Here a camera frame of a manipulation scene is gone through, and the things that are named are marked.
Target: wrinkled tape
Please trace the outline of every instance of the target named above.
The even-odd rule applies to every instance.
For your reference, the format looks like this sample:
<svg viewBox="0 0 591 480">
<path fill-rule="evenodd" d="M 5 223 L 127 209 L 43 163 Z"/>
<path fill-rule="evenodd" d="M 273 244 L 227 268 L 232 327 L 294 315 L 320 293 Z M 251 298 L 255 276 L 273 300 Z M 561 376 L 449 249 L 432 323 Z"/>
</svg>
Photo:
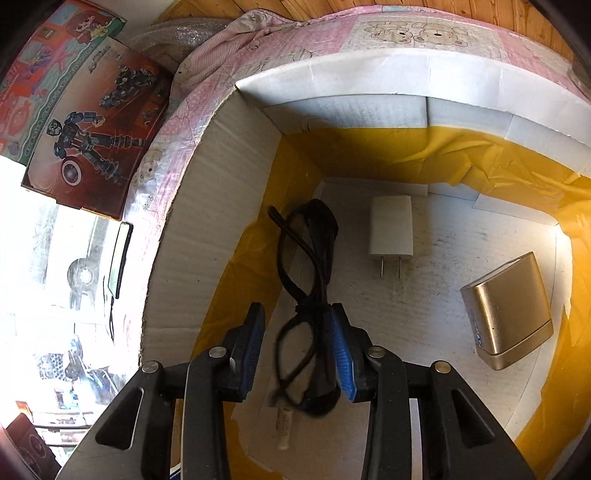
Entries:
<svg viewBox="0 0 591 480">
<path fill-rule="evenodd" d="M 545 477 L 591 411 L 591 179 L 520 145 L 465 129 L 326 128 L 283 137 L 258 219 L 244 230 L 226 266 L 193 355 L 240 325 L 252 301 L 271 317 L 281 283 L 275 266 L 279 230 L 267 209 L 274 205 L 287 215 L 311 199 L 324 177 L 463 183 L 558 220 L 572 244 L 572 310 L 570 317 L 563 313 L 541 404 L 516 441 L 538 478 Z M 243 453 L 229 407 L 226 432 L 233 479 L 282 478 Z"/>
</svg>

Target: bubble wrap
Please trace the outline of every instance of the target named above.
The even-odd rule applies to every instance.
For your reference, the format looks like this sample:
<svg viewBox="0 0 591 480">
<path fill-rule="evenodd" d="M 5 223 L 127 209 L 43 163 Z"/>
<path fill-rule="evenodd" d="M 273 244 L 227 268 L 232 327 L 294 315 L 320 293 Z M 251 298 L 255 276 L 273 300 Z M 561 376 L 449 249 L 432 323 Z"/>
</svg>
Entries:
<svg viewBox="0 0 591 480">
<path fill-rule="evenodd" d="M 195 48 L 230 22 L 220 18 L 178 18 L 152 25 L 126 38 L 125 43 L 174 73 Z"/>
</svg>

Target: wooden panel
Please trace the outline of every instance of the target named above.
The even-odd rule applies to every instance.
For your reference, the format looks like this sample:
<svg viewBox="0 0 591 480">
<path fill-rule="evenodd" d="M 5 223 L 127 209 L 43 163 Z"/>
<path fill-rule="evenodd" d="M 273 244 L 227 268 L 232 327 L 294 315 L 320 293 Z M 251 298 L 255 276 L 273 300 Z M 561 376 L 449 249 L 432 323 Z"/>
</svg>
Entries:
<svg viewBox="0 0 591 480">
<path fill-rule="evenodd" d="M 177 0 L 159 21 L 179 17 L 236 18 L 264 8 L 298 21 L 361 5 L 429 7 L 507 28 L 552 48 L 567 60 L 573 53 L 560 34 L 527 0 Z"/>
<path fill-rule="evenodd" d="M 470 0 L 426 0 L 425 3 L 429 8 L 444 10 L 452 14 L 461 15 L 462 17 L 472 17 Z"/>
<path fill-rule="evenodd" d="M 294 20 L 287 8 L 283 6 L 280 0 L 234 0 L 236 4 L 245 12 L 254 10 L 255 8 L 262 8 L 275 12 L 277 15 Z"/>
</svg>

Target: black wire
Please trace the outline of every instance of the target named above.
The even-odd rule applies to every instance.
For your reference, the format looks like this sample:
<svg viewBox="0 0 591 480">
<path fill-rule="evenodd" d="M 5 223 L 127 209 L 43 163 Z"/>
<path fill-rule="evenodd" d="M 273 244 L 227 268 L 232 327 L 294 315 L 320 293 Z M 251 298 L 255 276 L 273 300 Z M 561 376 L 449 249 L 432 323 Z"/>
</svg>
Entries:
<svg viewBox="0 0 591 480">
<path fill-rule="evenodd" d="M 332 212 L 320 200 L 312 200 L 295 210 L 284 219 L 275 207 L 269 208 L 269 217 L 281 229 L 277 245 L 277 271 L 286 291 L 296 300 L 295 316 L 279 331 L 274 346 L 275 374 L 278 388 L 273 400 L 283 398 L 293 408 L 311 416 L 323 416 L 336 405 L 340 388 L 336 382 L 335 361 L 329 336 L 330 305 L 327 303 L 327 285 L 332 272 L 333 243 L 338 227 Z M 296 216 L 304 218 L 310 231 L 309 245 L 297 233 L 291 223 Z M 309 257 L 314 266 L 314 283 L 308 294 L 291 280 L 283 266 L 283 249 L 286 237 L 291 238 Z M 304 358 L 286 376 L 282 377 L 280 351 L 285 337 L 298 325 L 306 323 L 312 331 L 312 344 Z M 293 381 L 316 359 L 309 386 L 300 402 L 290 396 L 288 389 Z"/>
</svg>

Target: gold power bank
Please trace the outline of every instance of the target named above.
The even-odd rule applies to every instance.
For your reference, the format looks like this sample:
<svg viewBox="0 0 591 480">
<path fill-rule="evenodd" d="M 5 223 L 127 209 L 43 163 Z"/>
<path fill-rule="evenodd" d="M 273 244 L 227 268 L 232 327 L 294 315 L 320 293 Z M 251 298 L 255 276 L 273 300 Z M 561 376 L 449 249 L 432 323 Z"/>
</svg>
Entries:
<svg viewBox="0 0 591 480">
<path fill-rule="evenodd" d="M 460 292 L 476 351 L 494 370 L 514 364 L 554 332 L 533 252 L 501 265 Z"/>
</svg>

